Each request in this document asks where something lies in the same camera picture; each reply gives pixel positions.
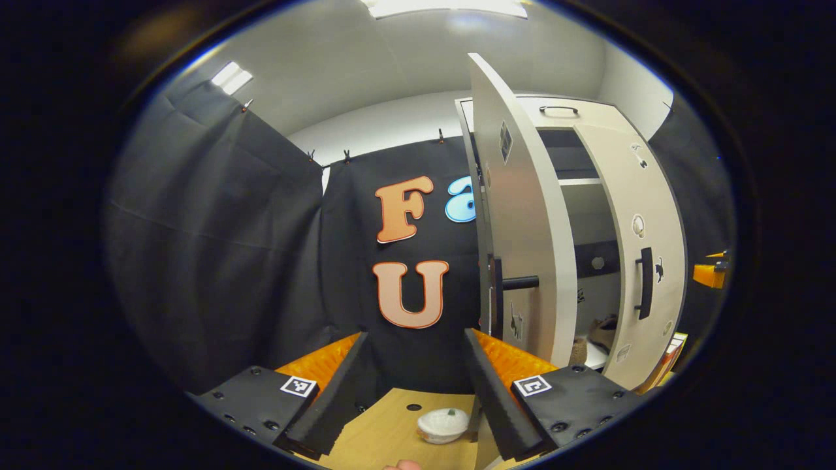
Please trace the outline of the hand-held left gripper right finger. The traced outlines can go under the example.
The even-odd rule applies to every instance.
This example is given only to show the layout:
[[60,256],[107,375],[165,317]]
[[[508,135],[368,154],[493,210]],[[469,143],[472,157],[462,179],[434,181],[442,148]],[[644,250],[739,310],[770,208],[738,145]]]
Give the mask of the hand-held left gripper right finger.
[[464,362],[505,460],[567,452],[645,403],[587,366],[553,366],[475,328],[464,330]]

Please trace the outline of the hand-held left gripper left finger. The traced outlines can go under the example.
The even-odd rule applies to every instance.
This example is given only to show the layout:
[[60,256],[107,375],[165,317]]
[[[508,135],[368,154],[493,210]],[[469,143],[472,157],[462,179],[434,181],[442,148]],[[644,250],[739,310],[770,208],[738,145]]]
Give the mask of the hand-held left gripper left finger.
[[200,395],[187,396],[239,434],[319,460],[358,416],[368,333],[359,332],[280,369],[251,366]]

